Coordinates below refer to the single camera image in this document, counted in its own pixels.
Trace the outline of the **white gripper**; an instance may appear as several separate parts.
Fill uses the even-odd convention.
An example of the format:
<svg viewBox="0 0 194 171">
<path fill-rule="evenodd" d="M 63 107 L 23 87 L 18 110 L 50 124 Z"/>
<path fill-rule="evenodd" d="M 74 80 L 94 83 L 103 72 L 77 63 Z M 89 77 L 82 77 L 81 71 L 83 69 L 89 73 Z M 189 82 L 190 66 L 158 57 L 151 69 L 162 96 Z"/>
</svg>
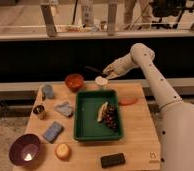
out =
<svg viewBox="0 0 194 171">
<path fill-rule="evenodd" d="M 111 66 L 108 65 L 103 74 L 109 74 L 105 78 L 108 80 L 115 79 L 128 73 L 133 68 L 133 62 L 130 56 L 124 56 L 116 59 Z"/>
</svg>

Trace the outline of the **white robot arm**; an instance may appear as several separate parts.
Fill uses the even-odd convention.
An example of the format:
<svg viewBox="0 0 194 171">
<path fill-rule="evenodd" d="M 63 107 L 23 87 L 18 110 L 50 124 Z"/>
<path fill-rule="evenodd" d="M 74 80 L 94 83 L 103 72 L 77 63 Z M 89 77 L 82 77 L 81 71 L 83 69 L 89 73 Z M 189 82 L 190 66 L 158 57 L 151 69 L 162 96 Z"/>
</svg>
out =
<svg viewBox="0 0 194 171">
<path fill-rule="evenodd" d="M 162 120 L 161 171 L 194 171 L 194 104 L 185 102 L 153 64 L 155 53 L 143 43 L 109 64 L 107 79 L 140 67 L 159 106 Z"/>
</svg>

